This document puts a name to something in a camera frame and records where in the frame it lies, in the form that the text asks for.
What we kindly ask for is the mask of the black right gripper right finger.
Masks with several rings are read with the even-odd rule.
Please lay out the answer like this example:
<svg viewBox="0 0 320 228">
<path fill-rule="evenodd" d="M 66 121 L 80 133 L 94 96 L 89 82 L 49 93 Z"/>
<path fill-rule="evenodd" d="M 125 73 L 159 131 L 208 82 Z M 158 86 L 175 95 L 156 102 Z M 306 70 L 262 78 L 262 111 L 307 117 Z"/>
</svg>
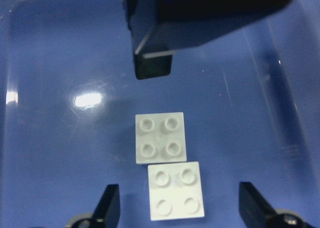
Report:
<svg viewBox="0 0 320 228">
<path fill-rule="evenodd" d="M 247 228 L 271 228 L 277 216 L 275 209 L 248 181 L 239 183 L 238 210 Z"/>
</svg>

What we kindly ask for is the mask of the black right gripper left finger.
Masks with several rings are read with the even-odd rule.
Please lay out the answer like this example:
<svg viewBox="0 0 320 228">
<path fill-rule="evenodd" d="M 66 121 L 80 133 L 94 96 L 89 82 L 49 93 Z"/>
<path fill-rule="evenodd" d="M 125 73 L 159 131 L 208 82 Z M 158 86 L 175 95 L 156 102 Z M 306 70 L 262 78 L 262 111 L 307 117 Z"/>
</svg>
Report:
<svg viewBox="0 0 320 228">
<path fill-rule="evenodd" d="M 120 220 L 120 187 L 108 184 L 91 216 L 92 228 L 117 228 Z"/>
</svg>

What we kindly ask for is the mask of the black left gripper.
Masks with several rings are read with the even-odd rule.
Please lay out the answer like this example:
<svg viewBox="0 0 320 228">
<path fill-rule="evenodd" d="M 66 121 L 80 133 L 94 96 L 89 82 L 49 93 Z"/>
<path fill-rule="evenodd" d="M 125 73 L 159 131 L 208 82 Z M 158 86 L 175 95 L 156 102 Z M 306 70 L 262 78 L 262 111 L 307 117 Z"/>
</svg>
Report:
<svg viewBox="0 0 320 228">
<path fill-rule="evenodd" d="M 263 19 L 291 0 L 121 0 L 138 80 L 167 76 L 174 50 L 196 47 Z"/>
</svg>

